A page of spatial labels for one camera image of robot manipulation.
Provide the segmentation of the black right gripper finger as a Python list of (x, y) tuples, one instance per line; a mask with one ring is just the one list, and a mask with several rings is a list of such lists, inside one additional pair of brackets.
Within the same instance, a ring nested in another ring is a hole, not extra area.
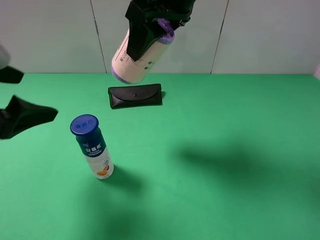
[(164, 14), (154, 14), (148, 18), (144, 15), (127, 15), (129, 20), (127, 53), (134, 61), (139, 60), (155, 41), (167, 34), (158, 23), (158, 19), (164, 17)]

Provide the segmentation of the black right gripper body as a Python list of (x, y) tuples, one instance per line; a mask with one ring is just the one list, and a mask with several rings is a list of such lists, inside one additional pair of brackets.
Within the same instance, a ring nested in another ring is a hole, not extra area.
[(131, 23), (146, 24), (166, 19), (173, 28), (183, 27), (191, 19), (195, 0), (132, 0), (125, 17)]

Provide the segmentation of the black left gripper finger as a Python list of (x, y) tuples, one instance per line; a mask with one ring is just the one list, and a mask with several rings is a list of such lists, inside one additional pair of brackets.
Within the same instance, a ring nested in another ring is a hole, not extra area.
[(14, 67), (7, 66), (0, 70), (0, 82), (7, 84), (19, 84), (24, 77), (24, 73)]
[(13, 95), (6, 108), (0, 110), (0, 138), (8, 140), (38, 125), (52, 122), (58, 110), (25, 101)]

